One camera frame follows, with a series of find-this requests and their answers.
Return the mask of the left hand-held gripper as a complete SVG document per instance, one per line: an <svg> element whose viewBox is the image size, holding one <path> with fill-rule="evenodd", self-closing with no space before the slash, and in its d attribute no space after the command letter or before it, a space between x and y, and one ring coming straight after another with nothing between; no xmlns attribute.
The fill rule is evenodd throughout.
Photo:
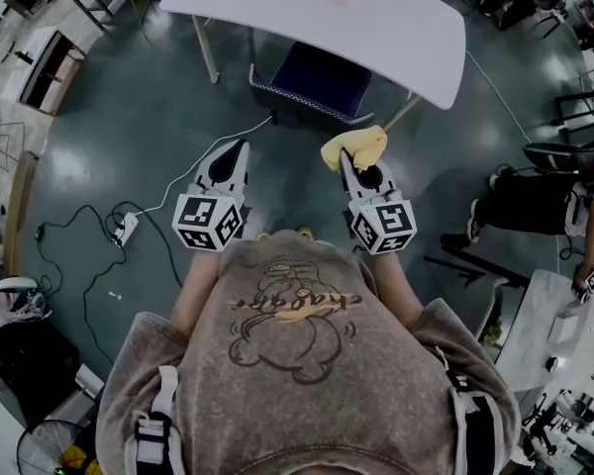
<svg viewBox="0 0 594 475"><path fill-rule="evenodd" d="M247 140L218 147L179 195L171 226L187 248L222 252L242 237L250 211L245 204L249 152Z"/></svg>

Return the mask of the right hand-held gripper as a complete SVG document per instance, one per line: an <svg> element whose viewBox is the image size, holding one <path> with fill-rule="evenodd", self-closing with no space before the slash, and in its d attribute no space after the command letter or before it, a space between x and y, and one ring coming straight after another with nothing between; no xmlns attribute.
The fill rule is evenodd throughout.
<svg viewBox="0 0 594 475"><path fill-rule="evenodd" d="M390 167L383 160L376 163L380 172L378 190L386 192L366 198L371 190L369 173L356 169L344 148L340 164L345 190L352 198L348 203L350 228L360 245L370 255L404 249L416 235L417 224L411 202L403 198Z"/></svg>

